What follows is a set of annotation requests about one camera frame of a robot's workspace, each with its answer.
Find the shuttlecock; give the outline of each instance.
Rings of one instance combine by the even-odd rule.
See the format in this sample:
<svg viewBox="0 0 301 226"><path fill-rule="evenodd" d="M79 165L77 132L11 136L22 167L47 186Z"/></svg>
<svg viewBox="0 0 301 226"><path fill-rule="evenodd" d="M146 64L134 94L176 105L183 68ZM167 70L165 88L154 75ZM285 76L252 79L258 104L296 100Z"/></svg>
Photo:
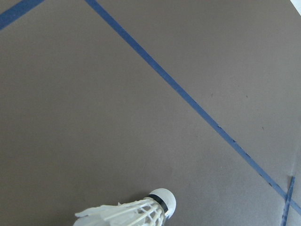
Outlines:
<svg viewBox="0 0 301 226"><path fill-rule="evenodd" d="M174 195L165 188L152 191L142 200L89 208L75 216L73 226L161 226L174 213Z"/></svg>

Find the floor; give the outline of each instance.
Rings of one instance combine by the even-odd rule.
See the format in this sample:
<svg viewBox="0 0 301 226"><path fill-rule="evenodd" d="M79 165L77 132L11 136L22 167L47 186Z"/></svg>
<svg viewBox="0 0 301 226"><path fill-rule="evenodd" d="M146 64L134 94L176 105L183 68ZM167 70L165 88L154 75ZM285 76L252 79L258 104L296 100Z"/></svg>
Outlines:
<svg viewBox="0 0 301 226"><path fill-rule="evenodd" d="M289 0L97 1L219 127L87 2L45 0L0 31L2 225L71 226L75 212L164 187L177 199L166 226L279 226L284 198L238 147L285 193L295 176L301 206ZM286 225L300 213L291 206Z"/></svg>

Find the blue court line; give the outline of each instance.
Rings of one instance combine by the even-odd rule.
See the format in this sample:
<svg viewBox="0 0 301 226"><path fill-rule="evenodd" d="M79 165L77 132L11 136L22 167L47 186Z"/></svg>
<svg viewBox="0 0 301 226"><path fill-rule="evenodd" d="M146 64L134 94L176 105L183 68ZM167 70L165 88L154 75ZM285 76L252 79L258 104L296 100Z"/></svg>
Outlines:
<svg viewBox="0 0 301 226"><path fill-rule="evenodd" d="M23 16L25 13L39 5L44 0L22 0L12 8L0 14L0 30Z"/></svg>
<svg viewBox="0 0 301 226"><path fill-rule="evenodd" d="M283 199L286 192L205 112L205 110L105 11L96 0L85 0ZM301 215L301 208L293 200L291 206Z"/></svg>
<svg viewBox="0 0 301 226"><path fill-rule="evenodd" d="M286 220L287 220L288 210L290 208L290 203L291 203L291 199L292 199L294 183L295 183L295 177L292 177L291 184L290 184L290 187L289 187L288 193L287 193L287 199L285 201L285 205L284 205L284 209L283 209L281 226L286 226Z"/></svg>

